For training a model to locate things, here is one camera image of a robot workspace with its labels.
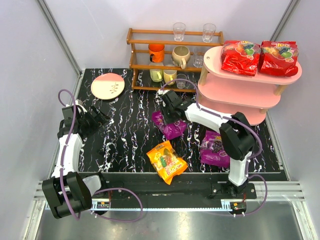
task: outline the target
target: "orange mug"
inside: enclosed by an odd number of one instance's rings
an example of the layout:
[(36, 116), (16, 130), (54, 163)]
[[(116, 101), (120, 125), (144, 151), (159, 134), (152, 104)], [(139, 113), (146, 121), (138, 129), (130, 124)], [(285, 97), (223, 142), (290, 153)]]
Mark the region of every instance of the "orange mug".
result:
[(165, 59), (165, 45), (149, 44), (150, 62), (161, 63)]

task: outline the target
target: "three-tier pink shelf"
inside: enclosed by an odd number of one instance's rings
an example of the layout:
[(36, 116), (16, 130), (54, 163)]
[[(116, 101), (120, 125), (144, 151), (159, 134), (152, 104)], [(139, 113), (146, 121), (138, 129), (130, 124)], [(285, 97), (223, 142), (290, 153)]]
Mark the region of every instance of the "three-tier pink shelf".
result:
[(255, 76), (235, 74), (221, 69), (222, 46), (209, 49), (204, 54), (204, 63), (198, 82), (199, 102), (203, 106), (227, 114), (242, 112), (251, 125), (260, 124), (267, 110), (278, 104), (282, 92), (302, 74), (291, 77), (276, 77), (261, 74)]

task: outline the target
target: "yellow mug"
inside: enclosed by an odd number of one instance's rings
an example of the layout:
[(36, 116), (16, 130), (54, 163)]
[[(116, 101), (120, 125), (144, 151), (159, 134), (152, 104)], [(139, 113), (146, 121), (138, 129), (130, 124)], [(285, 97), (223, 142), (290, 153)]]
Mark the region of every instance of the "yellow mug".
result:
[[(150, 66), (163, 66), (162, 62), (151, 62)], [(162, 81), (163, 78), (163, 70), (162, 69), (150, 69), (150, 77), (152, 81), (158, 83)]]
[(165, 83), (168, 83), (177, 78), (177, 70), (163, 70), (163, 78)]
[(172, 62), (177, 67), (185, 69), (190, 60), (190, 50), (186, 46), (176, 46), (172, 51)]

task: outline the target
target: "ceramic plate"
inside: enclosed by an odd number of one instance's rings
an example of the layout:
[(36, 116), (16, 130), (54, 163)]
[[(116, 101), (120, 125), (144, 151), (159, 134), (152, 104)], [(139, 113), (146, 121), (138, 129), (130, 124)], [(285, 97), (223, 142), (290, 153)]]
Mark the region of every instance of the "ceramic plate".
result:
[(98, 76), (91, 84), (92, 94), (102, 100), (118, 97), (125, 89), (124, 79), (115, 73), (106, 73)]

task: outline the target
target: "drinking glass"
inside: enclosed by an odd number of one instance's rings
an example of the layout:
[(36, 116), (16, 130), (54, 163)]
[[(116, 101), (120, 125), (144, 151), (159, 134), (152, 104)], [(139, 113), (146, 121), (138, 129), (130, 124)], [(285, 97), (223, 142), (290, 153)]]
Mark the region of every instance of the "drinking glass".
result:
[[(187, 76), (180, 73), (180, 74), (178, 74), (178, 75), (176, 76), (176, 79), (185, 79), (185, 80), (187, 80)], [(184, 89), (184, 88), (186, 87), (186, 81), (177, 80), (177, 81), (175, 81), (175, 82), (176, 82), (176, 87), (177, 87), (178, 89)]]
[(173, 24), (174, 40), (181, 42), (185, 38), (186, 25), (182, 22), (176, 22)]
[(206, 23), (205, 25), (203, 25), (202, 40), (205, 43), (211, 43), (215, 32), (216, 25), (212, 23)]
[(206, 53), (206, 48), (203, 46), (196, 46), (193, 49), (193, 65), (196, 68), (202, 68), (204, 64), (204, 55)]

